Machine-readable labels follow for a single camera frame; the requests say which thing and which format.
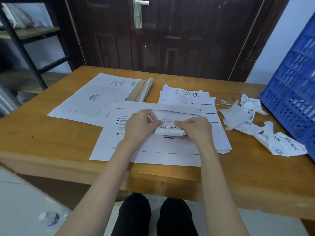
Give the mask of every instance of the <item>door panel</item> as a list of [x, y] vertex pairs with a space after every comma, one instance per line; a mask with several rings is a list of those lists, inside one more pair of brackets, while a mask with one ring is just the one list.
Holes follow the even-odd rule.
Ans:
[[127, 0], [70, 0], [87, 65], [132, 70]]
[[262, 0], [148, 0], [142, 29], [128, 0], [133, 70], [225, 79]]

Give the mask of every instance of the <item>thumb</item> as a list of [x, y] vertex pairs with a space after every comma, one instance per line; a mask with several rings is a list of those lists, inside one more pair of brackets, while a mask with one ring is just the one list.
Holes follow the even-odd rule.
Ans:
[[174, 124], [184, 130], [187, 130], [188, 125], [190, 125], [190, 123], [186, 123], [183, 121], [175, 121]]
[[153, 123], [150, 123], [152, 131], [154, 129], [158, 128], [159, 126], [161, 126], [162, 124], [163, 124], [163, 121], [161, 121], [161, 120], [158, 120], [158, 121], [155, 121]]

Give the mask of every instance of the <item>leg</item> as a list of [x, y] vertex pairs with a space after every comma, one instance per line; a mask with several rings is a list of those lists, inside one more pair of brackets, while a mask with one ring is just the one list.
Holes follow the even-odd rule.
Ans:
[[182, 199], [167, 198], [157, 222], [158, 236], [198, 236], [188, 205]]
[[148, 236], [151, 208], [149, 201], [140, 193], [135, 193], [123, 202], [112, 236]]

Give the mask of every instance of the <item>wooden table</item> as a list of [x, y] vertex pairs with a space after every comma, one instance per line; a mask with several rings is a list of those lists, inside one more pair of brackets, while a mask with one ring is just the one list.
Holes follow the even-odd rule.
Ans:
[[[203, 90], [216, 107], [245, 93], [257, 98], [264, 85], [160, 75], [83, 66], [0, 121], [0, 162], [20, 174], [92, 184], [106, 162], [89, 161], [101, 127], [47, 117], [47, 114], [98, 73], [135, 79], [154, 78], [146, 102], [157, 103], [164, 84]], [[274, 122], [256, 114], [254, 123]], [[233, 148], [220, 155], [224, 174], [239, 208], [315, 220], [315, 165], [307, 156], [272, 155], [252, 136], [226, 131]], [[130, 163], [121, 189], [202, 201], [199, 167]]]

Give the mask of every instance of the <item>shelf board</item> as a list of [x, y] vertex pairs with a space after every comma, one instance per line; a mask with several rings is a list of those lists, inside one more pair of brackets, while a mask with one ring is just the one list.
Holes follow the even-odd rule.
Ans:
[[[19, 36], [21, 40], [53, 33], [59, 30], [60, 29], [58, 27], [45, 27], [45, 26], [30, 27], [30, 28], [25, 28], [25, 29], [19, 29], [19, 28], [15, 29], [17, 35]], [[11, 39], [11, 37], [5, 30], [2, 30], [0, 31], [0, 39]]]
[[[42, 78], [48, 87], [61, 80], [67, 74], [46, 72]], [[42, 88], [29, 69], [13, 69], [0, 73], [0, 81], [6, 87], [15, 91], [27, 93], [41, 93]]]

